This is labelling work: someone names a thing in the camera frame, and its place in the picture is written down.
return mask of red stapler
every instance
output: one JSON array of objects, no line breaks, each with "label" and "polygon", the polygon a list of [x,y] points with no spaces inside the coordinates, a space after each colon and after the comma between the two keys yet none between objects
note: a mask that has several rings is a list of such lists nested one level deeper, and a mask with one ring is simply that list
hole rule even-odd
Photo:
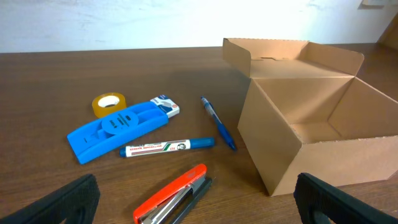
[{"label": "red stapler", "polygon": [[134,223],[180,223],[210,188],[212,180],[206,171],[207,167],[199,164],[169,183],[134,211]]}]

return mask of tabletop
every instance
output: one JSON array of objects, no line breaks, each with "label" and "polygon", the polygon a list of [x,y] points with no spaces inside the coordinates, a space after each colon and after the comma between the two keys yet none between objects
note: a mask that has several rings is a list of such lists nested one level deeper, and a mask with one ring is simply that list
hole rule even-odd
[{"label": "tabletop", "polygon": [[[358,77],[398,100],[398,51],[338,46],[365,54]],[[213,185],[184,223],[300,223],[292,194],[268,195],[237,129],[249,82],[223,61],[221,47],[0,54],[0,217],[94,174],[101,192],[94,223],[132,223],[142,202],[203,163]],[[180,106],[169,124],[134,144],[214,136],[216,146],[133,158],[114,150],[80,165],[66,135],[96,119],[91,102],[107,92],[122,93],[128,106],[161,94]],[[221,139],[201,96],[237,152]],[[339,189],[398,218],[398,175]]]}]

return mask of box lid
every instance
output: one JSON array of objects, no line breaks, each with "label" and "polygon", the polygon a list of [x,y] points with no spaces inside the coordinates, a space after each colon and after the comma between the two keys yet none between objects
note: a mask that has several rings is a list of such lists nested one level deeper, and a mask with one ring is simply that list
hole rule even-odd
[{"label": "box lid", "polygon": [[361,53],[305,40],[228,38],[223,58],[251,78],[352,77]]}]

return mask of marker label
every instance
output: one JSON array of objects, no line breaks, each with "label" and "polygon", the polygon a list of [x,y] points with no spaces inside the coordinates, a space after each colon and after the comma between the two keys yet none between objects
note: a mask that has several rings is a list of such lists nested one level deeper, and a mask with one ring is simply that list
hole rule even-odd
[{"label": "marker label", "polygon": [[170,141],[144,144],[140,146],[126,146],[126,157],[153,154],[158,152],[170,152],[191,148],[189,140]]}]

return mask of yellow tape roll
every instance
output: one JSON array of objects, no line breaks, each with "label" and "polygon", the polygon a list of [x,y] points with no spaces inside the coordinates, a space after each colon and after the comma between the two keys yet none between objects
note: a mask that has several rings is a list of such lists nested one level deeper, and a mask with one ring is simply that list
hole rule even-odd
[{"label": "yellow tape roll", "polygon": [[126,99],[120,93],[105,93],[97,96],[92,104],[97,118],[103,118],[113,112],[126,108]]}]

